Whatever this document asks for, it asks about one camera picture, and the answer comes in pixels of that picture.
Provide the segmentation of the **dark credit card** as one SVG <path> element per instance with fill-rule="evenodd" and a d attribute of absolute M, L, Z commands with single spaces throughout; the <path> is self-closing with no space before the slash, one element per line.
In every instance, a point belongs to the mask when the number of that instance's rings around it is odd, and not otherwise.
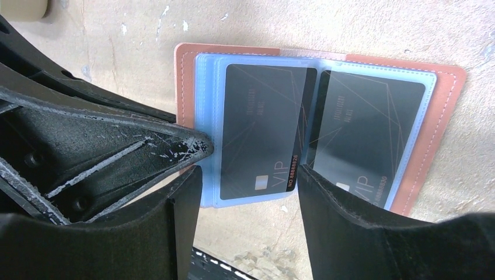
<path fill-rule="evenodd" d="M 435 77 L 395 71 L 324 71 L 307 165 L 388 208 L 407 164 Z"/>
<path fill-rule="evenodd" d="M 227 66 L 222 200 L 294 189 L 316 74 L 309 67 Z"/>

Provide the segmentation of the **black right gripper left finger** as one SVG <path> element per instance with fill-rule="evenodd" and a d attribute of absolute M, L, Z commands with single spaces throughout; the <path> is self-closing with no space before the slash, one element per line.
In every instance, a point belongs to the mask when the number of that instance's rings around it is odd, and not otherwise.
<path fill-rule="evenodd" d="M 186 279 L 202 170 L 91 223 L 1 215 L 2 279 Z"/>

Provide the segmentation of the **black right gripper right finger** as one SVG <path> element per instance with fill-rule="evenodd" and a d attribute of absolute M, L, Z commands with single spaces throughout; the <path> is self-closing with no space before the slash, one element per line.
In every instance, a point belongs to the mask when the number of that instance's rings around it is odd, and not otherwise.
<path fill-rule="evenodd" d="M 298 168 L 314 279 L 493 279 L 494 214 L 430 223 L 389 212 Z"/>

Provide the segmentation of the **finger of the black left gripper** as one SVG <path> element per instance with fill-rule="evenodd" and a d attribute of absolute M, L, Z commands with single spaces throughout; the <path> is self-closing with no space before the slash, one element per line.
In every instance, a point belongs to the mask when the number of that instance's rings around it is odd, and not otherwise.
<path fill-rule="evenodd" d="M 55 225 L 94 221 L 213 151 L 202 132 L 45 87 L 1 100 L 5 192 Z"/>
<path fill-rule="evenodd" d="M 146 106 L 74 77 L 30 44 L 4 17 L 1 17 L 1 63 L 14 72 L 64 95 L 114 109 L 140 113 L 169 123 L 176 122 L 176 116 L 172 113 Z"/>

